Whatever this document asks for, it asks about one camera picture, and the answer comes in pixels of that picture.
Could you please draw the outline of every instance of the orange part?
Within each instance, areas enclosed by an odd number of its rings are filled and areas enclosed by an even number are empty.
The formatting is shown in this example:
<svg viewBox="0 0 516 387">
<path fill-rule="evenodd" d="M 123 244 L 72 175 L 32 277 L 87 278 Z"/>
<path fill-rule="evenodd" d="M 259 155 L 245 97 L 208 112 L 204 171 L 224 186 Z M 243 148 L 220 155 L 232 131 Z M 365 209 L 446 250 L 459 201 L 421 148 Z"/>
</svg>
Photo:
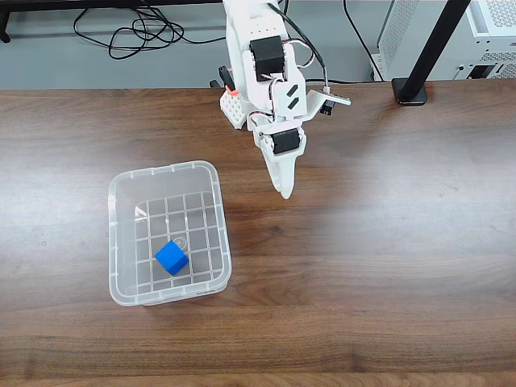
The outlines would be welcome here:
<svg viewBox="0 0 516 387">
<path fill-rule="evenodd" d="M 239 93 L 239 92 L 238 92 L 238 91 L 236 91 L 236 90 L 231 90 L 231 89 L 229 88 L 229 86 L 228 86 L 228 85 L 226 85 L 226 90 L 227 90 L 227 92 L 228 92 L 230 95 L 232 95 L 233 97 Z"/>
</svg>

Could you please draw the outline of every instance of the grid pattern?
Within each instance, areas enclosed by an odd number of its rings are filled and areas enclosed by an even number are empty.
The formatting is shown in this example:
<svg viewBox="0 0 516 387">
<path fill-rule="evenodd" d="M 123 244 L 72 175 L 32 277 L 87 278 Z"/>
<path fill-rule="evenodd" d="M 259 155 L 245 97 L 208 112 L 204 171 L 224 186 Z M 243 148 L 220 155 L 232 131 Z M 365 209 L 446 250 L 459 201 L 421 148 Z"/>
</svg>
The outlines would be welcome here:
<svg viewBox="0 0 516 387">
<path fill-rule="evenodd" d="M 481 57 L 482 62 L 492 62 L 495 60 L 516 60 L 516 52 L 489 52 Z"/>
<path fill-rule="evenodd" d="M 514 64 L 514 63 L 504 64 L 500 73 L 497 75 L 494 75 L 493 78 L 504 78 L 504 79 L 516 78 L 516 64 Z"/>
<path fill-rule="evenodd" d="M 138 294 L 212 281 L 223 270 L 217 216 L 211 192 L 141 202 L 135 208 Z M 171 276 L 154 257 L 173 241 L 189 258 Z"/>
<path fill-rule="evenodd" d="M 496 27 L 516 26 L 516 3 L 514 0 L 488 0 L 487 7 Z"/>
<path fill-rule="evenodd" d="M 387 71 L 390 70 L 397 50 L 400 44 L 402 44 L 403 37 L 409 28 L 418 3 L 419 0 L 399 0 L 394 3 L 392 14 L 389 16 L 389 24 L 385 27 L 384 38 L 382 38 L 381 42 Z"/>
</svg>

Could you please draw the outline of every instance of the white computer case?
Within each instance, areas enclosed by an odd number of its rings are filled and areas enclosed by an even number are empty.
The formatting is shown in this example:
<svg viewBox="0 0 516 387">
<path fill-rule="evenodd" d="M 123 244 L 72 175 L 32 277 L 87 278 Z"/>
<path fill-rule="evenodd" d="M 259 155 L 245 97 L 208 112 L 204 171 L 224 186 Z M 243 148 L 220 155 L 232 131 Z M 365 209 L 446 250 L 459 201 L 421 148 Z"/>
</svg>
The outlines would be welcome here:
<svg viewBox="0 0 516 387">
<path fill-rule="evenodd" d="M 392 2 L 373 56 L 386 81 L 409 76 L 445 3 Z M 516 0 L 472 1 L 429 80 L 468 77 L 516 78 Z"/>
</svg>

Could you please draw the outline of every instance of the pole base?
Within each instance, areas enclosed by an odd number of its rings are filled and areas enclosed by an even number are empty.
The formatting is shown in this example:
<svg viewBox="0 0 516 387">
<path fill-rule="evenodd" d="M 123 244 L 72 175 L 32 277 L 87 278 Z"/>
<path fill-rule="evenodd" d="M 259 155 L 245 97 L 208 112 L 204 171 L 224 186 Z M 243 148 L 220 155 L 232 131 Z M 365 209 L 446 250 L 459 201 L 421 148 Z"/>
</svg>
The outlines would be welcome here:
<svg viewBox="0 0 516 387">
<path fill-rule="evenodd" d="M 403 95 L 402 90 L 405 87 L 407 79 L 409 78 L 393 78 L 393 80 L 391 81 L 394 91 L 394 97 L 396 98 L 397 103 L 403 106 L 424 105 L 428 101 L 427 90 L 425 89 L 425 85 L 422 86 L 418 94 L 413 98 L 407 98 Z"/>
</svg>

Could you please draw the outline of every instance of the gray floor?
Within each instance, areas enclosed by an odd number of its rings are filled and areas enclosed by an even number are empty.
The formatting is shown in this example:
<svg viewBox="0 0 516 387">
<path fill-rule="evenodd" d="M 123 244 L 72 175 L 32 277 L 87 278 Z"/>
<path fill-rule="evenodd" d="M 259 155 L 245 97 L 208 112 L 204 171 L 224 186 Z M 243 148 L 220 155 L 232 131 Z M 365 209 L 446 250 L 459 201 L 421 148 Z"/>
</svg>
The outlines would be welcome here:
<svg viewBox="0 0 516 387">
<path fill-rule="evenodd" d="M 376 41 L 388 1 L 350 1 L 349 10 L 366 44 L 376 52 Z M 224 35 L 222 4 L 162 7 L 180 23 L 192 40 Z M 205 87 L 218 77 L 218 67 L 229 65 L 224 41 L 192 45 L 178 43 L 126 60 L 112 60 L 105 48 L 73 33 L 79 10 L 12 14 L 7 28 L 12 38 L 0 44 L 0 89 Z M 368 58 L 345 19 L 341 1 L 292 1 L 289 16 L 321 52 L 331 78 L 367 81 Z M 109 42 L 112 31 L 130 25 L 128 10 L 92 10 L 79 30 Z M 135 43 L 129 36 L 121 44 Z M 307 77 L 321 77 L 317 64 Z"/>
</svg>

